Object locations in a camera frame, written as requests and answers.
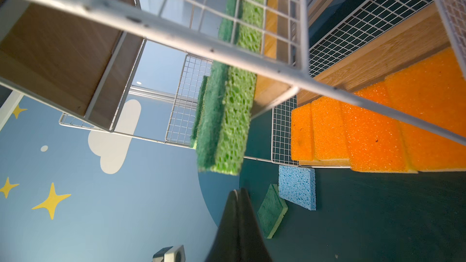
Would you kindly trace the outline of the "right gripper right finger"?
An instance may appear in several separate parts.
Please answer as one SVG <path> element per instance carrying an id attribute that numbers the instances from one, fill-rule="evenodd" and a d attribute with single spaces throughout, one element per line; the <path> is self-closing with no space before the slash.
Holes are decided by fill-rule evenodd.
<path id="1" fill-rule="evenodd" d="M 241 262 L 271 262 L 257 224 L 249 194 L 245 188 L 238 193 L 239 249 Z"/>

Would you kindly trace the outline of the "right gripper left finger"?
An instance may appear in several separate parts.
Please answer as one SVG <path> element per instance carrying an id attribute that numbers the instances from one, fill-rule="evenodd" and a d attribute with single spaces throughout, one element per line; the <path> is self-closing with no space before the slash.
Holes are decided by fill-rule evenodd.
<path id="1" fill-rule="evenodd" d="M 229 193 L 222 219 L 206 262 L 239 262 L 239 207 L 237 191 Z"/>

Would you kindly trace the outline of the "green sponge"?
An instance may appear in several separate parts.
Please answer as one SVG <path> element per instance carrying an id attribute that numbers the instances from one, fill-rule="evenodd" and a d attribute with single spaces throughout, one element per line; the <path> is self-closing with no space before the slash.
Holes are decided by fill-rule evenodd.
<path id="1" fill-rule="evenodd" d="M 238 47 L 259 53 L 262 47 L 264 0 L 227 0 L 226 14 L 218 37 Z M 241 20 L 234 23 L 236 16 Z M 195 134 L 197 166 L 200 172 L 238 175 L 243 164 L 256 74 L 218 61 L 213 62 L 203 95 L 200 124 Z"/>
<path id="2" fill-rule="evenodd" d="M 288 205 L 279 196 L 278 185 L 271 184 L 257 212 L 260 228 L 266 239 L 273 238 L 287 211 Z"/>
<path id="3" fill-rule="evenodd" d="M 205 95 L 206 85 L 207 85 L 208 80 L 209 80 L 209 76 L 203 77 L 203 81 L 201 83 L 201 87 L 199 90 L 197 110 L 195 113 L 195 120 L 193 123 L 192 132 L 191 132 L 191 140 L 190 140 L 190 147 L 192 149 L 195 149 L 197 145 L 197 135 L 199 131 L 199 124 L 200 124 L 202 109 L 203 109 L 203 100 L 204 100 L 204 95 Z"/>

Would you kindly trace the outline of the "orange sponge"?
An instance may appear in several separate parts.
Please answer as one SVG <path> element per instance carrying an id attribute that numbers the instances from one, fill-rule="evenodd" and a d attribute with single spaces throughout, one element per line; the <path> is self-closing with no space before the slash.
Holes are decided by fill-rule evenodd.
<path id="1" fill-rule="evenodd" d="M 353 171 L 411 172 L 396 120 L 347 103 L 341 110 Z"/>
<path id="2" fill-rule="evenodd" d="M 291 112 L 291 158 L 294 161 L 314 160 L 313 118 L 311 104 Z"/>
<path id="3" fill-rule="evenodd" d="M 394 109 L 461 136 L 466 134 L 466 81 L 452 48 L 385 78 Z M 464 171 L 462 144 L 401 123 L 412 166 L 421 172 Z"/>
<path id="4" fill-rule="evenodd" d="M 320 161 L 349 160 L 340 102 L 320 97 L 311 103 L 311 111 L 316 158 Z"/>

